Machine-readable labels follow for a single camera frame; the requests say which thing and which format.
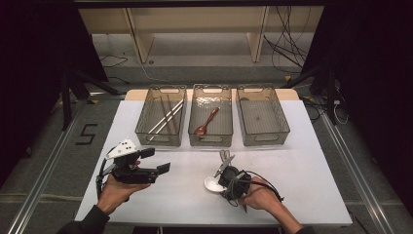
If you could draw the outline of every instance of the gray floor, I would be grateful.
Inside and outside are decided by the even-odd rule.
[[[277,36],[270,34],[268,38],[275,40]],[[311,34],[304,34],[299,40],[300,47],[308,49],[311,40]],[[165,81],[185,83],[189,86],[195,83],[221,83],[222,80],[231,84],[271,82],[282,85],[285,83],[286,75],[295,77],[297,74],[281,72],[273,67],[273,62],[282,69],[300,70],[278,55],[274,55],[272,59],[272,50],[267,44],[263,45],[260,61],[251,62],[244,34],[157,35],[148,62],[143,65],[144,70],[134,56],[129,36],[96,35],[94,44],[102,58],[113,55],[128,59],[115,67],[105,68],[109,77],[118,77],[129,82],[127,84],[117,78],[109,79],[108,84],[121,91],[145,88],[152,83]],[[110,66],[122,60],[105,58],[102,64]],[[300,84],[296,88],[297,93],[300,96],[309,96],[309,84],[311,80]],[[101,90],[93,86],[89,86],[89,89],[94,93],[90,100],[97,101],[76,103],[73,98],[73,108],[78,111],[78,118],[34,212],[29,214],[23,233],[55,233],[64,223],[73,219],[80,206],[97,157],[122,99],[99,95]],[[309,118],[318,116],[312,107],[308,108],[308,112]],[[338,114],[346,115],[343,110],[339,110]],[[355,220],[349,227],[317,227],[316,230],[318,233],[366,233],[363,230],[365,227],[368,233],[379,233],[380,228],[376,226],[368,206],[358,192],[348,167],[326,127],[326,121],[328,120],[321,114],[314,122],[314,129],[346,206],[359,222]],[[90,124],[92,126],[87,127],[86,133],[94,134],[92,143],[79,144],[90,140],[88,136],[81,136],[84,127]],[[54,147],[64,134],[61,127],[62,106],[57,103],[42,132],[32,144],[32,155],[20,160],[0,189],[0,233],[7,233],[27,194],[36,186],[36,180],[46,162],[56,157]],[[338,124],[337,130],[343,136],[394,233],[413,233],[412,217],[399,201],[380,168],[371,161],[370,152],[351,119],[347,124]],[[108,224],[105,233],[132,233],[132,227]]]

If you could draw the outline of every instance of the wooden spoon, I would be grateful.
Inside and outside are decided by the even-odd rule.
[[[212,120],[213,116],[215,116],[216,112],[218,112],[219,107],[213,108],[213,110],[210,112],[209,117],[207,118],[206,122],[202,124],[200,127],[198,127],[195,131],[194,134],[200,136],[200,135],[205,135],[207,133],[207,125],[209,122]]]

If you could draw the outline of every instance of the white table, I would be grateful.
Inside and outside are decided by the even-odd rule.
[[[250,148],[243,145],[237,107],[233,103],[234,136],[229,149],[236,157],[232,165],[271,181],[285,198],[283,203],[304,225],[352,224],[304,104],[300,100],[281,100],[281,104],[291,129],[285,144]],[[95,177],[106,153],[126,137],[139,148],[145,148],[134,133],[142,106],[143,100],[121,101],[75,220],[82,220],[97,202]],[[190,146],[187,134],[190,112],[188,101],[180,147],[157,148],[155,156],[141,160],[142,168],[156,168],[170,162],[170,171],[160,175],[149,188],[133,194],[110,216],[110,222],[149,226],[278,224],[263,211],[248,209],[246,214],[242,207],[232,207],[219,194],[205,188],[205,178],[212,176],[221,165],[220,149]]]

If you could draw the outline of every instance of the clear plastic bin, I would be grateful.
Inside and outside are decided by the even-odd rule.
[[[237,109],[245,146],[284,144],[290,129],[273,85],[239,85]]]
[[[140,144],[180,146],[186,104],[186,86],[152,85],[135,129]]]
[[[204,135],[195,134],[214,108],[212,120]],[[229,85],[195,85],[189,121],[189,140],[192,146],[230,147],[233,136],[232,94]]]

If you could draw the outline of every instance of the hand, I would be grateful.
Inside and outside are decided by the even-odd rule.
[[[264,179],[256,176],[252,178],[252,181],[267,184]],[[303,228],[288,208],[280,202],[276,194],[264,186],[251,184],[248,193],[238,202],[256,210],[267,211],[280,223],[286,233],[296,233]]]
[[[126,184],[118,182],[113,175],[109,175],[103,191],[100,194],[97,206],[107,215],[115,212],[116,208],[122,205],[128,198],[137,191],[149,187],[151,184]]]
[[[257,176],[253,177],[252,181],[267,184],[264,179]],[[246,196],[240,198],[238,202],[241,205],[247,205],[256,210],[265,210],[267,212],[281,203],[273,191],[257,184],[251,184]]]

